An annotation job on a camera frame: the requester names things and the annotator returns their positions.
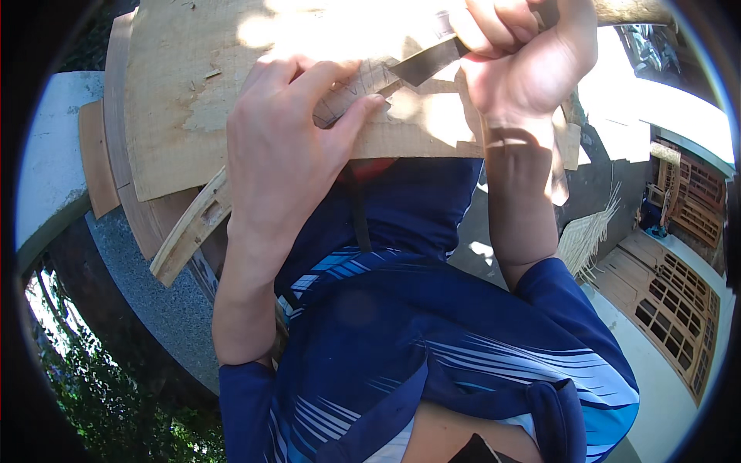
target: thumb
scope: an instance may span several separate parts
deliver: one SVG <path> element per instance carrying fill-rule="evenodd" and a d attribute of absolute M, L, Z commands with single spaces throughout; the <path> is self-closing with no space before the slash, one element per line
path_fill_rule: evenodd
<path fill-rule="evenodd" d="M 383 96 L 378 93 L 357 99 L 335 123 L 330 132 L 335 146 L 349 151 L 365 125 L 365 122 L 383 105 Z"/>

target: forearm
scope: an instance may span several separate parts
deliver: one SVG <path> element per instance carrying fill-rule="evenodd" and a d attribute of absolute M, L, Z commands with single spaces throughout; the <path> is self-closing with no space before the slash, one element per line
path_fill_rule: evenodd
<path fill-rule="evenodd" d="M 551 204 L 550 119 L 512 127 L 482 124 L 489 185 L 489 236 L 507 286 L 558 248 Z"/>
<path fill-rule="evenodd" d="M 288 255 L 279 248 L 270 240 L 230 234 L 211 325 L 219 364 L 269 354 L 276 335 L 273 280 Z"/>

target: right hand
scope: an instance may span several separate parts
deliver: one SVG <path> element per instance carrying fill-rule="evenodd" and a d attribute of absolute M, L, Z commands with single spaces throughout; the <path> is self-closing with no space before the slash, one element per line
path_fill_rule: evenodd
<path fill-rule="evenodd" d="M 558 24 L 538 34 L 528 4 L 544 1 L 555 0 L 466 0 L 451 11 L 472 51 L 460 61 L 468 92 L 489 127 L 550 121 L 597 61 L 594 0 L 558 0 Z"/>

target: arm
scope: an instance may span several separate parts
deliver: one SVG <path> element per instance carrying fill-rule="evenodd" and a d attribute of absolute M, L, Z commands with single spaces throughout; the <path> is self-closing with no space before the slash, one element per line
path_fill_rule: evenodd
<path fill-rule="evenodd" d="M 592 0 L 559 0 L 559 23 L 538 34 L 529 3 L 467 0 L 451 25 L 472 50 L 461 67 L 479 111 L 489 184 L 491 246 L 507 286 L 556 255 L 551 115 L 597 61 Z"/>
<path fill-rule="evenodd" d="M 304 56 L 263 56 L 250 70 L 229 115 L 227 175 L 233 207 L 211 325 L 220 365 L 259 361 L 271 366 L 276 333 L 273 280 L 302 226 L 350 158 L 365 119 L 383 103 L 379 95 L 366 96 L 332 129 L 314 126 L 316 103 L 357 66 L 314 63 Z"/>

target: wood shaving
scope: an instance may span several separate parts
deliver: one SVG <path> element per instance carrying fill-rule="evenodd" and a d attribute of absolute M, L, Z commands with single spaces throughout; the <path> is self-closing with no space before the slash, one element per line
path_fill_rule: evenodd
<path fill-rule="evenodd" d="M 203 79 L 209 79 L 210 77 L 217 76 L 217 75 L 219 75 L 221 73 L 222 73 L 222 70 L 220 70 L 220 69 L 214 69 L 211 72 L 209 72 L 208 74 L 206 74 L 205 76 L 203 76 Z"/>

